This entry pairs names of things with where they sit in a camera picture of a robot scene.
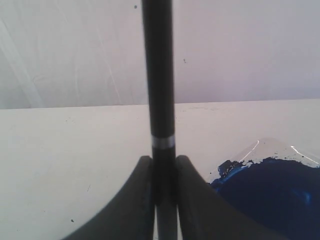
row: white surface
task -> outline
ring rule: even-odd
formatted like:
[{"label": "white surface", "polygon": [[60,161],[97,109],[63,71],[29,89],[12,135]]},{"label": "white surface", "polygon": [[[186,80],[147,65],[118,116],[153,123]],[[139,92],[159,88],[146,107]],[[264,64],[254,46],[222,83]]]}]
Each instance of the white surface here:
[{"label": "white surface", "polygon": [[[319,1],[173,6],[177,103],[320,98]],[[147,99],[140,0],[0,0],[0,109]]]},{"label": "white surface", "polygon": [[[177,104],[177,154],[205,178],[266,137],[320,156],[319,106]],[[147,105],[0,110],[0,239],[57,240],[74,231],[108,203],[150,145]]]}]

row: blue paint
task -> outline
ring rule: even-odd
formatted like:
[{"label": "blue paint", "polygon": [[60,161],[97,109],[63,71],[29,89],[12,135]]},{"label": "blue paint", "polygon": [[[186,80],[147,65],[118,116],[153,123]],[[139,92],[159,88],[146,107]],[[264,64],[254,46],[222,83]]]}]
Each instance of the blue paint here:
[{"label": "blue paint", "polygon": [[320,239],[320,168],[269,157],[218,170],[210,185],[237,210],[291,240]]}]

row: white backdrop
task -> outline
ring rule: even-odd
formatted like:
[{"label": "white backdrop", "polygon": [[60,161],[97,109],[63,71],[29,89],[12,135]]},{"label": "white backdrop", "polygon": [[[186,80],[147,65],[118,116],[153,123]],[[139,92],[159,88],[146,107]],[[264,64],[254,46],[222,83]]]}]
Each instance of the white backdrop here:
[{"label": "white backdrop", "polygon": [[[316,0],[174,0],[177,103],[320,98]],[[0,109],[146,104],[139,0],[0,0]]]}]

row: silver band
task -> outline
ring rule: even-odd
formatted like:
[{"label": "silver band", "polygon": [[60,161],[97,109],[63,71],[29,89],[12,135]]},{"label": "silver band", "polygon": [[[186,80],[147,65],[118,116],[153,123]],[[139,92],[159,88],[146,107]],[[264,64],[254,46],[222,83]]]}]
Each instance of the silver band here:
[{"label": "silver band", "polygon": [[175,135],[171,135],[169,137],[159,138],[155,136],[151,136],[152,146],[156,149],[170,149],[175,146],[176,140]]}]

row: black pole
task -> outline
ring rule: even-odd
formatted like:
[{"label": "black pole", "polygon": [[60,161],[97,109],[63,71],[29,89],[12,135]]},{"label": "black pole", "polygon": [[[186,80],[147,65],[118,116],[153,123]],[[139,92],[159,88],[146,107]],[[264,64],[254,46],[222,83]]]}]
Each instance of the black pole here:
[{"label": "black pole", "polygon": [[142,0],[154,189],[160,240],[177,239],[172,1]]}]

